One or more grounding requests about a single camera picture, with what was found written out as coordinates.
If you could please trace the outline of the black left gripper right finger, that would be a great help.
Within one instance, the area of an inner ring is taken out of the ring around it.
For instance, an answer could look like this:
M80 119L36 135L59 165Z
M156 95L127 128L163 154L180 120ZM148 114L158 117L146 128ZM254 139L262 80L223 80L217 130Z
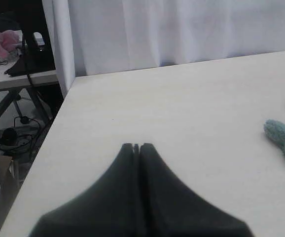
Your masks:
M139 155L140 187L149 237L251 237L249 226L186 186L145 143Z

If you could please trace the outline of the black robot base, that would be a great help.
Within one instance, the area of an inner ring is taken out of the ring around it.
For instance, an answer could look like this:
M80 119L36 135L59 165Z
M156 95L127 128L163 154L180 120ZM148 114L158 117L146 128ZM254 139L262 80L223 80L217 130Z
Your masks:
M13 10L26 43L18 61L4 73L12 77L55 69L51 40L40 0L13 0Z

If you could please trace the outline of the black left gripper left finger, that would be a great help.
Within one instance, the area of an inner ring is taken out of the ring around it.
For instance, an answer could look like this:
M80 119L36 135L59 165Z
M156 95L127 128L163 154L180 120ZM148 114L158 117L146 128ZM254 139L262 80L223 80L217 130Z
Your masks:
M123 144L107 171L87 190L39 219L32 237L137 237L138 146Z

